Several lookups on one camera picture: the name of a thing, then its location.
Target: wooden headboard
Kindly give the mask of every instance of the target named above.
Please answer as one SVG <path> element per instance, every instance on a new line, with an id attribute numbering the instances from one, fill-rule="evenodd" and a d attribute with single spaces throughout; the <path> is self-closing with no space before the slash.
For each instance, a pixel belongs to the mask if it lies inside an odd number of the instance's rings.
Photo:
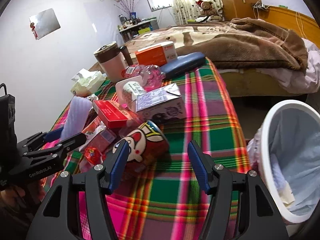
<path id="1" fill-rule="evenodd" d="M 268 9 L 269 11 L 259 10 L 259 16 L 261 19 L 278 25 L 280 27 L 294 30 L 300 37 L 305 38 L 299 30 L 297 24 L 298 20 L 300 29 L 302 30 L 302 20 L 303 31 L 307 39 L 312 41 L 314 44 L 317 45 L 318 48 L 320 48 L 320 28 L 314 19 L 302 13 L 300 13 L 300 16 L 298 14 L 296 19 L 296 12 L 286 8 L 270 6 Z"/>

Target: santa hat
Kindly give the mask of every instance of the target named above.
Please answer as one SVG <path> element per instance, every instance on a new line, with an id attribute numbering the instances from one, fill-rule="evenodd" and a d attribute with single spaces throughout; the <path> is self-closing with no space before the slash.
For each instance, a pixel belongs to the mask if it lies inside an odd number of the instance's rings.
<path id="1" fill-rule="evenodd" d="M 200 7 L 201 7 L 201 4 L 203 3 L 203 1 L 202 0 L 199 0 L 198 2 L 196 2 L 197 3 L 197 5 L 199 5 Z"/>

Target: mirror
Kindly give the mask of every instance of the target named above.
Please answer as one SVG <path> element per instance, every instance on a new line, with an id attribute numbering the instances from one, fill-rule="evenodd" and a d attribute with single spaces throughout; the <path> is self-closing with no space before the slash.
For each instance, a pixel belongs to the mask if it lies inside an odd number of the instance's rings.
<path id="1" fill-rule="evenodd" d="M 37 40 L 60 28 L 52 8 L 29 17 L 29 20 L 30 28 Z"/>

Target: brown blanket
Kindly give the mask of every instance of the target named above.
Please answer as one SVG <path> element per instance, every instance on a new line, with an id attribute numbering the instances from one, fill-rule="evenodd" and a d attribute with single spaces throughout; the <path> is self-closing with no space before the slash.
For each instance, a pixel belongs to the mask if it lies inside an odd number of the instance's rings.
<path id="1" fill-rule="evenodd" d="M 263 20 L 192 24 L 146 33 L 126 43 L 135 60 L 138 49 L 173 41 L 180 55 L 200 51 L 220 69 L 288 68 L 305 72 L 308 54 L 303 40 Z"/>

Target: barcode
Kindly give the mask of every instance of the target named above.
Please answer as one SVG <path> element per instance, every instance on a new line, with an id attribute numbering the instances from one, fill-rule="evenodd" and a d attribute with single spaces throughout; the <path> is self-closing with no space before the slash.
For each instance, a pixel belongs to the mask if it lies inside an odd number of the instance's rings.
<path id="1" fill-rule="evenodd" d="M 128 74 L 128 75 L 131 75 L 131 74 L 133 73 L 133 71 L 134 71 L 135 68 L 136 68 L 136 67 L 128 67 L 128 68 L 127 68 L 127 71 L 126 71 L 125 73 Z"/>

